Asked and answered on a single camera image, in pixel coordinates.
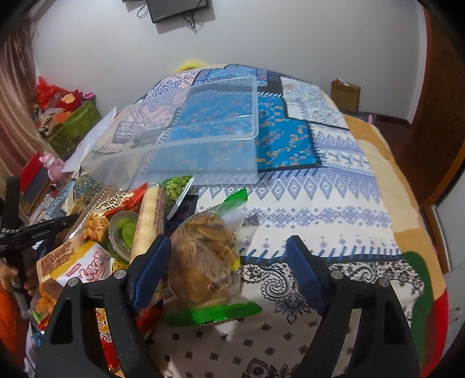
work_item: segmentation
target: curtain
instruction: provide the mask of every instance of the curtain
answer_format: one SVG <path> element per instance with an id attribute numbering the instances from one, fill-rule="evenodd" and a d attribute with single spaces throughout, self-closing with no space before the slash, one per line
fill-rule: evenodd
<path id="1" fill-rule="evenodd" d="M 0 49 L 0 195 L 9 176 L 19 175 L 38 151 L 53 151 L 32 120 L 35 65 L 31 21 L 24 19 Z"/>

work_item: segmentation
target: plastic box lid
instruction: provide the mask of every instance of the plastic box lid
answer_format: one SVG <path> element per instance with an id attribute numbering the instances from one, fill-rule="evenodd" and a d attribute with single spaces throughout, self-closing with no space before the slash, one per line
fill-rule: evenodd
<path id="1" fill-rule="evenodd" d="M 119 189 L 195 175 L 195 184 L 256 182 L 254 76 L 178 89 L 126 107 L 82 167 Z"/>

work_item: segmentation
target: cardboard box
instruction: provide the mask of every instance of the cardboard box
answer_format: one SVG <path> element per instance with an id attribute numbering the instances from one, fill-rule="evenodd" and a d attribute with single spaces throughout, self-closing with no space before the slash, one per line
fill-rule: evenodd
<path id="1" fill-rule="evenodd" d="M 78 144 L 87 133 L 102 119 L 95 99 L 84 102 L 62 124 L 57 125 L 50 132 L 46 140 L 53 147 L 57 155 L 66 160 L 75 151 Z"/>
<path id="2" fill-rule="evenodd" d="M 331 99 L 339 109 L 356 113 L 359 110 L 360 87 L 355 84 L 344 85 L 331 82 Z"/>

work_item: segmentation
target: wooden door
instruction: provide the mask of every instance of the wooden door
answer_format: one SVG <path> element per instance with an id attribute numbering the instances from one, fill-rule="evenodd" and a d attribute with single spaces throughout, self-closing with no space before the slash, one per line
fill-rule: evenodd
<path id="1" fill-rule="evenodd" d="M 465 141 L 465 65 L 428 13 L 426 29 L 425 80 L 412 130 L 418 158 L 428 174 L 425 200 L 430 203 L 431 196 L 435 194 L 436 202 L 455 176 L 451 167 L 457 171 L 464 159 L 459 152 L 465 152 L 465 148 L 461 151 Z"/>

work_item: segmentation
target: metal screw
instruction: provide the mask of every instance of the metal screw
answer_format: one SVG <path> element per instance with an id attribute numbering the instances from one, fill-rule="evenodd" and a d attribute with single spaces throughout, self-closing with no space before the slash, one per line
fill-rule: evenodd
<path id="1" fill-rule="evenodd" d="M 79 278 L 73 277 L 68 280 L 68 286 L 76 286 L 79 283 Z"/>
<path id="2" fill-rule="evenodd" d="M 342 273 L 340 270 L 332 270 L 331 277 L 333 277 L 335 280 L 340 280 L 342 277 L 344 277 L 344 273 Z"/>
<path id="3" fill-rule="evenodd" d="M 126 271 L 124 269 L 119 269 L 114 273 L 114 276 L 117 280 L 120 280 L 126 277 Z"/>
<path id="4" fill-rule="evenodd" d="M 380 278 L 378 280 L 378 283 L 382 286 L 382 287 L 388 287 L 389 286 L 389 280 L 385 279 L 385 278 Z"/>

